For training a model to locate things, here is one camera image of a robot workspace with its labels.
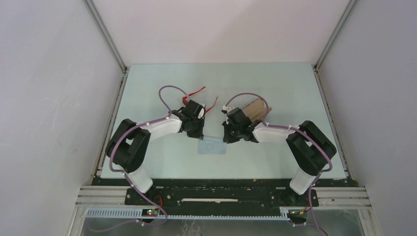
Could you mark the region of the aluminium frame post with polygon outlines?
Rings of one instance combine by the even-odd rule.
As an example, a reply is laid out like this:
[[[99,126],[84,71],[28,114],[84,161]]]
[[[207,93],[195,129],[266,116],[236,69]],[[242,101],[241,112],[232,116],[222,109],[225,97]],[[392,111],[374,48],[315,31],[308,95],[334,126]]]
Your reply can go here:
[[[319,71],[322,67],[328,53],[330,52],[333,44],[335,43],[336,39],[338,38],[339,34],[341,33],[343,27],[347,23],[350,15],[352,14],[354,8],[356,7],[358,0],[349,0],[346,7],[344,8],[339,20],[336,23],[329,39],[327,40],[323,50],[321,51],[319,58],[317,59],[316,63],[314,64],[313,68],[315,71]]]
[[[96,24],[98,31],[102,35],[106,45],[108,46],[109,50],[111,51],[114,59],[116,60],[119,68],[121,69],[122,73],[127,72],[127,65],[122,59],[122,56],[109,32],[106,27],[106,24],[93,0],[83,0],[88,12],[90,13],[94,23]]]

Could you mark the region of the brown plaid glasses case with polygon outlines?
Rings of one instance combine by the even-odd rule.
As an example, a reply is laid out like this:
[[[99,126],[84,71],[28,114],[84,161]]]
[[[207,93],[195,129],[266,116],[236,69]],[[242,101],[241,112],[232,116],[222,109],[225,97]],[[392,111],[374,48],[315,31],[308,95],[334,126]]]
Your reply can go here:
[[[267,108],[263,100],[258,98],[252,103],[243,108],[243,113],[249,118],[251,122],[256,122],[257,120],[262,121],[271,111],[271,107]]]

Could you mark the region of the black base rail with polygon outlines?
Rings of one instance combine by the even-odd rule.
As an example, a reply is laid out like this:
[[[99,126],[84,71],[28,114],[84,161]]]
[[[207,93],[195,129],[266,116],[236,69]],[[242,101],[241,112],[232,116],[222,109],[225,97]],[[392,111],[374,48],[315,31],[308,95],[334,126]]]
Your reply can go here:
[[[83,186],[79,205],[114,207],[127,215],[171,219],[285,219],[312,210],[361,209],[370,206],[364,187],[349,178],[321,179],[303,195],[290,193],[288,179],[169,179],[156,178],[143,196],[126,180],[97,178]]]

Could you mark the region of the red sunglasses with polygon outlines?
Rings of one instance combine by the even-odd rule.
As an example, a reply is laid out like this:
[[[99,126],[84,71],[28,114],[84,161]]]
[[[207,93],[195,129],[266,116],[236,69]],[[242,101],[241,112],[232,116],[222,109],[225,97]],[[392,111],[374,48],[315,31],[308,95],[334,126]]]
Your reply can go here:
[[[209,93],[208,92],[206,92],[206,91],[204,91],[204,89],[205,89],[206,87],[202,87],[202,88],[200,88],[199,90],[197,90],[197,91],[195,91],[195,92],[192,92],[192,93],[189,93],[188,95],[186,95],[186,96],[184,96],[183,98],[182,98],[182,103],[183,103],[183,105],[185,106],[185,105],[187,105],[188,104],[188,102],[190,101],[190,100],[192,100],[192,99],[198,99],[199,101],[200,100],[202,100],[202,101],[205,101],[205,102],[210,102],[210,101],[213,101],[213,104],[211,105],[211,106],[209,106],[208,107],[208,105],[207,105],[207,107],[206,107],[206,112],[208,113],[212,108],[214,108],[215,107],[215,105],[216,105],[216,103],[217,103],[217,100],[218,100],[218,96],[216,97],[216,99],[215,100],[213,100],[213,99],[209,99]]]

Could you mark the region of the left aluminium frame post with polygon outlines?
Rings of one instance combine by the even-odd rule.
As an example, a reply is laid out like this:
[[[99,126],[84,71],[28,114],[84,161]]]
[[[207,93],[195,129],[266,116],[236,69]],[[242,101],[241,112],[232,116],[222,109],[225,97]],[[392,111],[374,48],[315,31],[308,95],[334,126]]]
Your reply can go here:
[[[83,0],[88,12],[90,13],[94,23],[96,24],[98,31],[102,35],[106,45],[108,46],[109,50],[111,51],[114,59],[116,60],[119,68],[121,69],[122,73],[127,72],[127,65],[122,59],[122,56],[109,32],[106,27],[106,24],[93,0]]]

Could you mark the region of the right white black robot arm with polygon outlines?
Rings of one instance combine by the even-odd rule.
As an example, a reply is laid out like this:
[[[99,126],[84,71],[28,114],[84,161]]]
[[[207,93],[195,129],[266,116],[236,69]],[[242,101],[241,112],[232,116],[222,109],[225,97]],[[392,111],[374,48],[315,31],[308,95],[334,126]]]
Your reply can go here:
[[[222,112],[226,114],[222,123],[225,143],[244,140],[253,143],[284,142],[288,145],[298,165],[286,192],[286,199],[291,205],[300,205],[306,198],[305,192],[320,175],[333,169],[331,159],[337,149],[312,121],[306,120],[293,127],[273,125],[260,119],[252,121],[240,108],[230,110],[224,107]]]

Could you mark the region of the right aluminium frame post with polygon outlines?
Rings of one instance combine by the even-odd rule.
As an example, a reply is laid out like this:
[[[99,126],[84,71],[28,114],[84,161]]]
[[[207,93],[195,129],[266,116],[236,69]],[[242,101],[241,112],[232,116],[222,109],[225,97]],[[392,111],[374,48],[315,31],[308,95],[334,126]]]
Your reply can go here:
[[[336,23],[329,39],[327,40],[323,50],[321,51],[319,58],[317,59],[316,63],[314,64],[313,68],[315,71],[319,71],[322,67],[328,53],[330,52],[333,44],[335,43],[336,39],[338,38],[339,34],[341,33],[343,27],[347,23],[350,15],[352,14],[354,8],[356,7],[358,0],[349,0],[346,7],[344,8],[339,20]]]

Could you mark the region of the light blue cleaning cloth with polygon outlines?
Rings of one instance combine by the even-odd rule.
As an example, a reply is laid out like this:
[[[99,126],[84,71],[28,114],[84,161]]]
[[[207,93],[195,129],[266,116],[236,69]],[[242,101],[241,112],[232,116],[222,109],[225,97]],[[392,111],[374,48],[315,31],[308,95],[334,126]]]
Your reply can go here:
[[[204,136],[198,141],[197,153],[200,155],[224,155],[227,152],[227,144],[223,138]]]

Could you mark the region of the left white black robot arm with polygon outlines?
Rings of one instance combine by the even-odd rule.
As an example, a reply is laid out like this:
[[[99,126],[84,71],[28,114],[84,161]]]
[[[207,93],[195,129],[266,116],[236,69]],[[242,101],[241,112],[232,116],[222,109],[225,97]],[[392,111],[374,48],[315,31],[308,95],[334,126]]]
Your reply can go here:
[[[142,204],[153,203],[153,181],[143,167],[149,143],[181,132],[189,138],[202,139],[205,116],[205,105],[190,100],[184,107],[170,111],[168,116],[150,122],[138,124],[128,118],[122,120],[105,150],[110,158],[110,170],[124,176],[137,190],[136,198]]]

